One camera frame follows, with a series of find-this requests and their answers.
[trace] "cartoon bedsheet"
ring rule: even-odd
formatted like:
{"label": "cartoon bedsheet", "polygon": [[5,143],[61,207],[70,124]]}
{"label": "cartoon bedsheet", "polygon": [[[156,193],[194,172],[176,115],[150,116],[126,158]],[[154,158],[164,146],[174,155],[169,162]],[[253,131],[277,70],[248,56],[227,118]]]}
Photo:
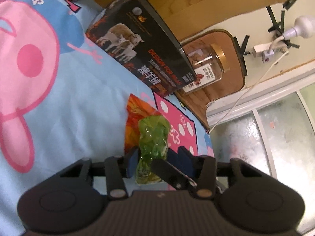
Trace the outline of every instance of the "cartoon bedsheet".
{"label": "cartoon bedsheet", "polygon": [[[82,157],[123,154],[130,93],[171,123],[169,147],[213,154],[209,135],[174,95],[160,98],[84,35],[92,0],[0,0],[0,235],[24,229],[23,192]],[[165,183],[133,189],[167,189]],[[105,181],[95,181],[105,192]]]}

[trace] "orange plastic package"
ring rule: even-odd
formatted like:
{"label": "orange plastic package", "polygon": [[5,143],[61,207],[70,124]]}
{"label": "orange plastic package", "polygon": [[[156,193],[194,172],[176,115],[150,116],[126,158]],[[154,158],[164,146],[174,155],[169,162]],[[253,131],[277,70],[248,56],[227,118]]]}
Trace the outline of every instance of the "orange plastic package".
{"label": "orange plastic package", "polygon": [[128,119],[125,132],[125,154],[139,145],[140,132],[138,129],[139,120],[151,115],[162,115],[147,102],[142,101],[133,94],[130,94],[127,103]]}

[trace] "black box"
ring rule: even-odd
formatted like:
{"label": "black box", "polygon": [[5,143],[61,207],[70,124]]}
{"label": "black box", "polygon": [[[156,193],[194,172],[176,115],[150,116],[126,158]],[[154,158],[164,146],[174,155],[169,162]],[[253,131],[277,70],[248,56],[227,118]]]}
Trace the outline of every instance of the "black box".
{"label": "black box", "polygon": [[86,36],[161,97],[196,79],[178,40],[147,0],[114,0]]}

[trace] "white cable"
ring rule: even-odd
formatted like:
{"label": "white cable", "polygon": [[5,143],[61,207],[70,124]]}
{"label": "white cable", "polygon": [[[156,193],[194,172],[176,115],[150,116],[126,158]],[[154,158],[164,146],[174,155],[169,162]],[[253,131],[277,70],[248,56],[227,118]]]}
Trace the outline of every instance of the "white cable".
{"label": "white cable", "polygon": [[220,119],[218,120],[218,122],[212,127],[212,129],[210,130],[209,134],[212,132],[212,130],[214,130],[214,128],[225,118],[229,115],[229,113],[233,110],[234,107],[236,107],[237,103],[240,101],[240,99],[245,96],[248,92],[250,92],[252,89],[254,89],[260,82],[261,80],[267,75],[267,73],[269,73],[269,71],[273,68],[274,65],[276,65],[284,56],[286,56],[289,53],[289,51],[286,51],[284,54],[282,54],[280,56],[280,58],[278,58],[270,67],[269,69],[264,73],[263,76],[261,76],[261,78],[253,85],[251,86],[245,93],[243,93],[238,100],[235,102],[235,104],[228,110],[228,112]]}
{"label": "white cable", "polygon": [[282,41],[282,40],[284,40],[284,36],[283,36],[283,35],[281,35],[281,36],[279,36],[277,39],[275,39],[275,40],[271,43],[271,45],[269,46],[268,53],[271,52],[271,50],[275,47],[276,43],[278,43],[278,42],[280,42],[280,41]]}

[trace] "green plastic package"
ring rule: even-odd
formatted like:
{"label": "green plastic package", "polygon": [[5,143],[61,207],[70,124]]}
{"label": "green plastic package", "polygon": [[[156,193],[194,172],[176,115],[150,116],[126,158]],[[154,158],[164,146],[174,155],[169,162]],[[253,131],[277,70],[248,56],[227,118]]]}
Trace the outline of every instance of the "green plastic package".
{"label": "green plastic package", "polygon": [[139,120],[138,127],[141,158],[136,170],[136,183],[151,184],[160,182],[161,179],[151,172],[150,164],[154,159],[166,159],[170,123],[162,115],[153,115]]}

